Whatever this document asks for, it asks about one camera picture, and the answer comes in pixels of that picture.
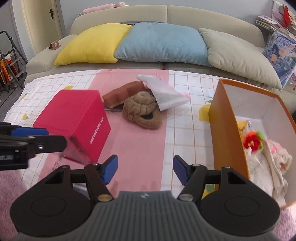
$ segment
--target door handle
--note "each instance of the door handle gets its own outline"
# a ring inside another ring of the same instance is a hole
[[[52,11],[52,8],[50,9],[50,12],[49,12],[52,16],[52,19],[54,19],[54,12]]]

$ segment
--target open cardboard box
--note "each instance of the open cardboard box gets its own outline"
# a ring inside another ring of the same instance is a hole
[[[280,97],[265,89],[235,80],[220,79],[209,110],[215,169],[230,166],[250,179],[237,121],[250,120],[286,148],[293,157],[284,175],[288,181],[286,203],[296,200],[296,124]]]

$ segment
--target metal bolt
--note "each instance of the metal bolt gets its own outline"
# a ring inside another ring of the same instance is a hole
[[[98,196],[98,200],[100,202],[109,202],[112,200],[112,196],[110,196],[109,194],[101,194]]]
[[[191,194],[184,193],[179,196],[179,199],[184,202],[191,202],[193,200],[193,196]]]
[[[148,193],[142,193],[140,196],[141,196],[141,198],[146,199],[146,198],[149,197],[149,194]]]

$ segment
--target beige sofa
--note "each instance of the beige sofa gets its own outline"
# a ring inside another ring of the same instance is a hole
[[[247,83],[251,83],[280,95],[290,112],[296,110],[296,95],[293,91],[293,86],[288,84],[284,90],[279,91],[270,88],[267,85],[248,80],[244,77],[237,76],[214,67],[206,67],[187,63],[137,63],[119,60],[114,64],[89,64],[77,63],[65,66],[54,66],[54,61],[59,52],[78,34],[84,30],[104,23],[119,23],[123,21],[158,21],[171,23],[176,25],[188,26],[194,29],[209,28],[212,30],[229,33],[241,39],[244,39],[259,50],[263,51],[265,47],[262,32],[256,26],[242,21],[240,19],[227,16],[221,13],[207,11],[203,9],[180,7],[180,6],[165,6],[165,5],[139,5],[126,6],[115,9],[107,9],[97,12],[88,13],[75,19],[70,35],[59,41],[61,47],[57,50],[45,49],[27,64],[28,77],[25,83],[33,81],[35,78],[66,73],[80,70],[92,69],[116,69],[116,68],[148,68],[148,69],[168,69],[187,72],[195,72],[200,74],[215,75],[230,79],[235,79]]]

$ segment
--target gray ribbed gripper base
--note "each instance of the gray ribbed gripper base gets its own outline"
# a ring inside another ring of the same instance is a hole
[[[57,237],[19,234],[13,241],[279,241],[272,232],[236,237],[209,225],[195,204],[176,200],[171,191],[120,192],[98,203],[79,228]]]

